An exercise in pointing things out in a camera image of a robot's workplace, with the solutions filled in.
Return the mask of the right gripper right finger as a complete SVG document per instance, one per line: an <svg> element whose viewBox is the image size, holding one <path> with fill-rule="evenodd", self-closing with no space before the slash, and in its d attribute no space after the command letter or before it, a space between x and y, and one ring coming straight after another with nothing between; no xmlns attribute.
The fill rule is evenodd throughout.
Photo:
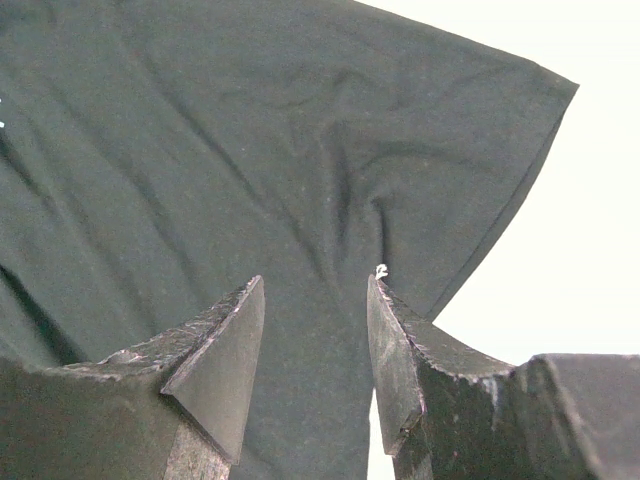
<svg viewBox="0 0 640 480"><path fill-rule="evenodd" d="M639 359L541 354L513 366L367 292L383 448L399 479L635 479Z"/></svg>

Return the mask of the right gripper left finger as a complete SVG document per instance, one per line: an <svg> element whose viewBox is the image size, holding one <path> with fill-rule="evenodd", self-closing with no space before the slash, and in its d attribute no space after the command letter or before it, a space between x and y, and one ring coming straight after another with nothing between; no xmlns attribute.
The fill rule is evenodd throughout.
<svg viewBox="0 0 640 480"><path fill-rule="evenodd" d="M225 479L264 325L261 277L97 363L1 362L5 479Z"/></svg>

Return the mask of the black t shirt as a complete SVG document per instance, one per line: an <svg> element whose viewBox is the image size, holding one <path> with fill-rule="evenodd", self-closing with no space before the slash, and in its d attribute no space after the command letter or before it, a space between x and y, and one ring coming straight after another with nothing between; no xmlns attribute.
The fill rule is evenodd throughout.
<svg viewBox="0 0 640 480"><path fill-rule="evenodd" d="M363 479L379 264L434 319L576 85L353 1L1 5L1 353L97 361L253 275L238 479Z"/></svg>

